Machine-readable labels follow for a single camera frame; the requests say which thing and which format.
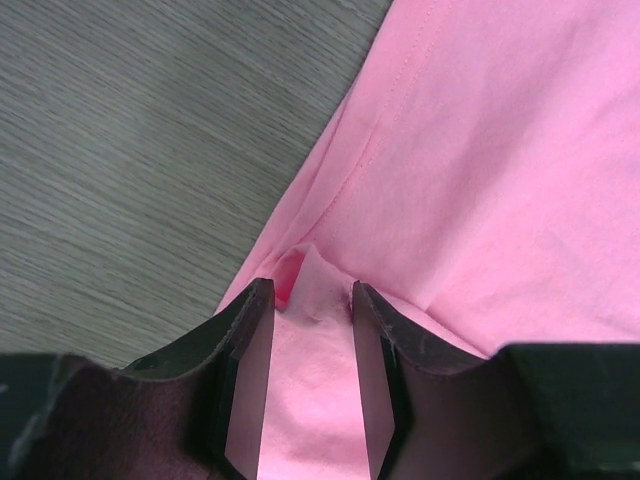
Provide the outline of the pink t shirt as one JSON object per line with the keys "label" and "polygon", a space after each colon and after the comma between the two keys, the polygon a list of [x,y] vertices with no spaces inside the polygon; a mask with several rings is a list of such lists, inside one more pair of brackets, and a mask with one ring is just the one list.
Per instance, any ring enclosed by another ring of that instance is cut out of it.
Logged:
{"label": "pink t shirt", "polygon": [[639,339],[639,5],[396,1],[226,292],[277,312],[262,479],[368,476],[351,290],[475,354]]}

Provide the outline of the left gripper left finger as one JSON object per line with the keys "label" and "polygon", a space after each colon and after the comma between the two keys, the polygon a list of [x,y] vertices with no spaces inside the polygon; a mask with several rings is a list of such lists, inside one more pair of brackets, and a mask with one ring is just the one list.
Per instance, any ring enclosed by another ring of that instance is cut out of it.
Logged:
{"label": "left gripper left finger", "polygon": [[5,479],[253,479],[274,286],[125,368],[60,353],[1,358]]}

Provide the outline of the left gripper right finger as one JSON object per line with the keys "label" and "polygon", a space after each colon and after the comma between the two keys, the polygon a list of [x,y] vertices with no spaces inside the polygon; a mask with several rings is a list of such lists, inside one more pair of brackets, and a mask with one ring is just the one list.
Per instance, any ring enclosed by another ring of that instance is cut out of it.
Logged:
{"label": "left gripper right finger", "polygon": [[374,479],[635,479],[639,348],[516,343],[469,354],[356,283]]}

